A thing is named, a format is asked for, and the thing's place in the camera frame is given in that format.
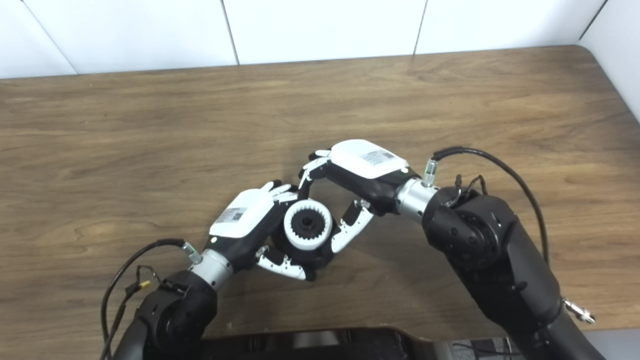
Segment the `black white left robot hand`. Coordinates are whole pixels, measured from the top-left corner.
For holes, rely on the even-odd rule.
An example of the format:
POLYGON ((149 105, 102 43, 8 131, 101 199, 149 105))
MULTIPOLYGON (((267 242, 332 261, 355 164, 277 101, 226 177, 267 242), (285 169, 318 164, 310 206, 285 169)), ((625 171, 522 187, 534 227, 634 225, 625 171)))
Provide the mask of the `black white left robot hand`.
POLYGON ((298 201, 297 187, 273 180, 240 192, 208 231, 202 261, 192 267, 215 289, 230 276, 260 267, 295 280, 314 281, 316 273, 266 244, 298 201))

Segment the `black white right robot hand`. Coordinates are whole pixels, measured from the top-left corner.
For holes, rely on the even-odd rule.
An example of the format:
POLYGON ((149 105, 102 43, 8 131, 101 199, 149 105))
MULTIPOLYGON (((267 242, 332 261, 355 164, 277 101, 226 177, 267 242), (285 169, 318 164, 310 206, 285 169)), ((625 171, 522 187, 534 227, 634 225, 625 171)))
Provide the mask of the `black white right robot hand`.
POLYGON ((313 182, 327 179, 359 197, 339 221, 330 239, 332 253, 342 251, 376 215, 400 215, 401 189, 418 178, 406 159, 365 139, 349 139, 311 153, 298 177, 298 198, 307 199, 313 182))

